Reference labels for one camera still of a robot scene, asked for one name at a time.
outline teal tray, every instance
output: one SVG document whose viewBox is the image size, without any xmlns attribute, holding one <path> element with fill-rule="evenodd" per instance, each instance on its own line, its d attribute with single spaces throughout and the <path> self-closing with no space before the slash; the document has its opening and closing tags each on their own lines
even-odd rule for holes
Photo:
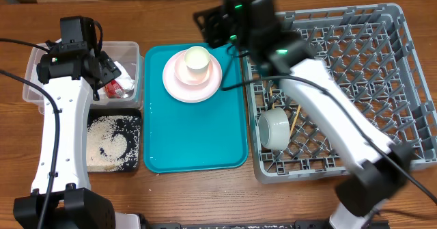
<svg viewBox="0 0 437 229">
<path fill-rule="evenodd" d="M 220 89 L 208 100 L 183 103 L 174 99 L 163 84 L 167 60 L 179 51 L 199 45 L 226 71 L 227 46 L 210 49 L 207 44 L 155 46 L 145 55 L 144 73 L 144 163 L 156 173 L 213 170 L 239 167 L 249 146 L 242 87 Z M 240 60 L 234 58 L 225 85 L 242 81 Z"/>
</svg>

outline white mug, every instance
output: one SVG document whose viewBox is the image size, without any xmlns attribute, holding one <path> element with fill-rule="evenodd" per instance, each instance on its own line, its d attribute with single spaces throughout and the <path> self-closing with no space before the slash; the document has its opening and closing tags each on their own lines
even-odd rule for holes
<svg viewBox="0 0 437 229">
<path fill-rule="evenodd" d="M 262 112 L 258 119 L 259 139 L 269 150 L 285 150 L 290 142 L 290 124 L 282 108 Z"/>
<path fill-rule="evenodd" d="M 186 50 L 184 61 L 188 71 L 194 75 L 206 75 L 210 65 L 210 53 L 201 46 L 193 46 Z"/>
</svg>

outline pink plate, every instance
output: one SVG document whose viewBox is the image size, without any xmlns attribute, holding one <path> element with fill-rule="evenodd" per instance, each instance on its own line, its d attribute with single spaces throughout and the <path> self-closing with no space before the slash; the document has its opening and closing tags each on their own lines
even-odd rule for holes
<svg viewBox="0 0 437 229">
<path fill-rule="evenodd" d="M 184 103 L 198 103 L 208 99 L 220 87 L 222 71 L 217 59 L 211 56 L 212 72 L 210 78 L 200 85 L 187 85 L 182 83 L 175 75 L 175 63 L 180 55 L 185 51 L 180 51 L 172 56 L 165 64 L 163 70 L 163 83 L 167 92 L 175 99 Z"/>
<path fill-rule="evenodd" d="M 210 60 L 210 63 L 208 64 L 208 70 L 206 71 L 206 74 L 204 75 L 196 75 L 195 73 L 191 72 L 184 61 L 184 54 L 185 52 L 181 53 L 175 62 L 175 76 L 182 82 L 187 85 L 200 85 L 202 83 L 205 83 L 212 74 L 212 62 Z"/>
</svg>

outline red package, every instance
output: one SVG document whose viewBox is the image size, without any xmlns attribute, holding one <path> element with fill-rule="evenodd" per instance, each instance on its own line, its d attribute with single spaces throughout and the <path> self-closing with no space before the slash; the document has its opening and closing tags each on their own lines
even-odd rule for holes
<svg viewBox="0 0 437 229">
<path fill-rule="evenodd" d="M 115 80 L 112 80 L 104 86 L 104 90 L 109 98 L 123 98 L 124 90 Z"/>
</svg>

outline wooden tabletop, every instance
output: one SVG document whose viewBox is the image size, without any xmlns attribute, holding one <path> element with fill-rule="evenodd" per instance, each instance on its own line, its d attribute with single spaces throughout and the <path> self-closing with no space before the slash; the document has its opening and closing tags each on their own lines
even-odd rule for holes
<svg viewBox="0 0 437 229">
<path fill-rule="evenodd" d="M 414 46 L 437 103 L 437 0 L 278 0 L 279 10 L 398 3 L 404 10 Z M 0 37 L 44 42 L 60 37 L 59 18 L 83 15 L 98 20 L 105 40 L 129 40 L 141 54 L 160 44 L 201 41 L 192 13 L 218 5 L 216 0 L 79 4 L 0 5 Z M 0 43 L 0 68 L 24 77 L 31 49 Z M 19 228 L 12 215 L 15 198 L 28 196 L 40 156 L 43 116 L 22 100 L 23 85 L 0 78 L 0 228 Z M 437 166 L 414 173 L 437 194 Z M 115 210 L 143 213 L 152 223 L 182 224 L 287 222 L 324 219 L 338 204 L 334 186 L 344 180 L 263 185 L 253 174 L 251 154 L 239 168 L 156 175 L 141 160 L 138 172 L 90 174 L 93 191 L 110 199 Z M 436 206 L 408 184 L 385 208 L 437 215 Z M 435 228 L 435 220 L 383 214 L 392 228 Z"/>
</svg>

